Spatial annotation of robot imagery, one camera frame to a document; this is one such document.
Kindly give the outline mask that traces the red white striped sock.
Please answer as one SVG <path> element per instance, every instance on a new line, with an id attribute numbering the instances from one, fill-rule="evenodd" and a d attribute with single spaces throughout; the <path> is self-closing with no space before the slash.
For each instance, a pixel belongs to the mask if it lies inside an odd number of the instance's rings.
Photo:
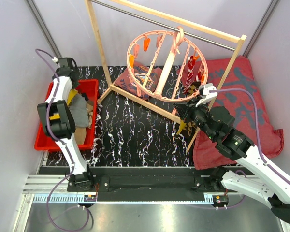
<path id="1" fill-rule="evenodd" d="M 188 71 L 187 71 L 187 79 L 184 84 L 183 92 L 188 92 L 188 89 L 190 88 L 191 84 L 194 82 L 194 66 L 196 64 L 197 59 L 200 56 L 190 56 L 188 58 Z"/>

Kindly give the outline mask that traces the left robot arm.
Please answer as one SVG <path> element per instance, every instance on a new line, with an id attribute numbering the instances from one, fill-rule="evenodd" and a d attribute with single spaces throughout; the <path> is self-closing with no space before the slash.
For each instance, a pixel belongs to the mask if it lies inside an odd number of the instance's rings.
<path id="1" fill-rule="evenodd" d="M 73 58 L 53 58 L 53 61 L 58 68 L 49 96 L 37 106 L 38 115 L 45 135 L 60 148 L 69 165 L 68 191 L 90 191 L 95 180 L 76 142 L 76 125 L 67 104 L 73 85 L 78 83 L 74 75 L 77 65 Z"/>

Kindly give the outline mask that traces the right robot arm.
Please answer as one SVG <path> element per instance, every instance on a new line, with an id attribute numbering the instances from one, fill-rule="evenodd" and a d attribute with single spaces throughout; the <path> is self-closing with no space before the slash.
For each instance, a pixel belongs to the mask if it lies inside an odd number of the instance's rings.
<path id="1" fill-rule="evenodd" d="M 193 121 L 223 156 L 250 170 L 262 183 L 240 178 L 230 170 L 210 179 L 214 191 L 224 188 L 253 198 L 280 220 L 290 224 L 290 176 L 269 160 L 254 142 L 233 127 L 234 117 L 224 106 L 208 109 L 205 104 L 174 104 L 182 121 Z"/>

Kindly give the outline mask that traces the brown yellow argyle sock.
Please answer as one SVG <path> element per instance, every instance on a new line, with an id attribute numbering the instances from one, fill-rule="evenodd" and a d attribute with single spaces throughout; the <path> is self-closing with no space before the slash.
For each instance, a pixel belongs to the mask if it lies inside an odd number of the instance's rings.
<path id="1" fill-rule="evenodd" d="M 195 122 L 189 122 L 186 124 L 186 127 L 185 127 L 185 136 L 186 137 L 190 137 L 194 134 L 194 132 L 196 131 L 197 129 L 197 126 L 196 126 L 196 123 Z"/>

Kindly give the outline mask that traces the pink round clip hanger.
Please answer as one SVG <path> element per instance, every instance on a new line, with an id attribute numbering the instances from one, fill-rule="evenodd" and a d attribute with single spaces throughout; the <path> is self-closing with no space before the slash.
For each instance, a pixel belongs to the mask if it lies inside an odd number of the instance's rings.
<path id="1" fill-rule="evenodd" d="M 207 63 L 204 58 L 204 55 L 192 41 L 190 41 L 184 36 L 184 31 L 182 27 L 179 26 L 177 27 L 177 29 L 179 29 L 179 32 L 171 32 L 171 31 L 166 31 L 166 30 L 149 31 L 136 37 L 129 45 L 128 50 L 127 50 L 127 57 L 126 57 L 127 69 L 129 72 L 130 82 L 136 87 L 136 95 L 138 97 L 141 97 L 142 94 L 146 94 L 158 100 L 171 102 L 171 103 L 185 102 L 185 101 L 189 101 L 193 97 L 196 97 L 199 94 L 198 90 L 194 92 L 194 94 L 191 96 L 186 96 L 185 94 L 183 94 L 184 84 L 187 79 L 188 58 L 190 56 L 200 56 L 197 59 L 196 64 L 194 66 L 194 77 L 195 77 L 194 82 L 200 81 L 201 86 L 206 85 L 207 79 L 208 79 L 208 67 L 207 67 Z M 140 51 L 140 46 L 138 42 L 143 41 L 143 50 L 147 51 L 150 44 L 149 37 L 152 35 L 157 36 L 156 51 L 154 53 L 152 61 L 150 62 L 148 72 L 138 74 L 134 66 L 135 60 L 137 56 L 139 55 L 139 51 Z M 172 45 L 170 48 L 170 52 L 163 66 L 160 78 L 157 82 L 157 86 L 155 87 L 154 90 L 151 90 L 150 87 L 153 86 L 153 83 L 149 81 L 150 74 L 151 74 L 151 71 L 153 70 L 156 59 L 158 58 L 158 55 L 160 54 L 164 40 L 168 36 L 172 38 Z M 180 67 L 179 73 L 177 75 L 177 80 L 174 86 L 174 90 L 171 97 L 169 98 L 164 97 L 162 95 L 163 90 L 166 85 L 168 76 L 171 72 L 171 68 L 173 66 L 175 57 L 176 55 L 180 54 L 179 47 L 182 43 L 187 44 L 187 49 L 184 53 L 185 56 L 184 56 L 182 65 Z"/>

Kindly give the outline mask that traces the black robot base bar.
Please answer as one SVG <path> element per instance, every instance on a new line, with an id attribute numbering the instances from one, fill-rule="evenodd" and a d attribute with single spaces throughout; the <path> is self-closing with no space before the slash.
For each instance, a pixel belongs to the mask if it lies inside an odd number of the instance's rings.
<path id="1" fill-rule="evenodd" d="M 123 194 L 125 191 L 141 190 L 192 190 L 200 192 L 224 192 L 218 181 L 217 169 L 199 171 L 192 167 L 132 167 L 88 168 L 83 174 L 69 174 L 68 191 L 102 194 Z"/>

